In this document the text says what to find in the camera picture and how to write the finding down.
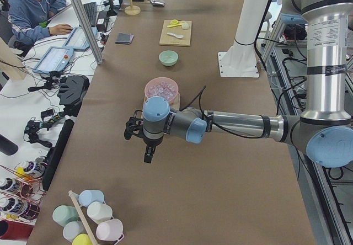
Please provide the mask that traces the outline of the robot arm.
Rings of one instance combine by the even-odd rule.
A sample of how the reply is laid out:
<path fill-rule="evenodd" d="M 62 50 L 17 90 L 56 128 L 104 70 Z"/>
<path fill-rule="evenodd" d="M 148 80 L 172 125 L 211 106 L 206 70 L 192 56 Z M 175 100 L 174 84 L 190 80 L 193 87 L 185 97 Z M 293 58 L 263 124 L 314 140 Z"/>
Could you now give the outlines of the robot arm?
<path fill-rule="evenodd" d="M 351 115 L 345 111 L 346 30 L 352 0 L 282 0 L 280 18 L 306 23 L 306 108 L 300 116 L 246 115 L 192 107 L 176 110 L 162 97 L 145 101 L 142 116 L 126 123 L 124 137 L 144 140 L 151 162 L 164 135 L 200 143 L 205 133 L 226 132 L 246 139 L 271 138 L 294 146 L 323 167 L 352 161 Z"/>

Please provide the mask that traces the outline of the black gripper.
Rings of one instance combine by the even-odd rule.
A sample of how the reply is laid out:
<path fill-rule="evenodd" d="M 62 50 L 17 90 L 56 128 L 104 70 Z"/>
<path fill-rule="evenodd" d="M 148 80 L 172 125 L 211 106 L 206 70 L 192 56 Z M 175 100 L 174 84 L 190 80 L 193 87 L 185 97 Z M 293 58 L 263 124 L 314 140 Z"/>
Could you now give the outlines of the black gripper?
<path fill-rule="evenodd" d="M 124 138 L 130 140 L 132 136 L 143 138 L 143 119 L 138 117 L 137 114 L 142 113 L 142 110 L 135 110 L 133 116 L 125 124 Z M 146 144 L 144 155 L 144 163 L 152 163 L 153 155 L 156 150 L 156 145 L 153 143 Z"/>

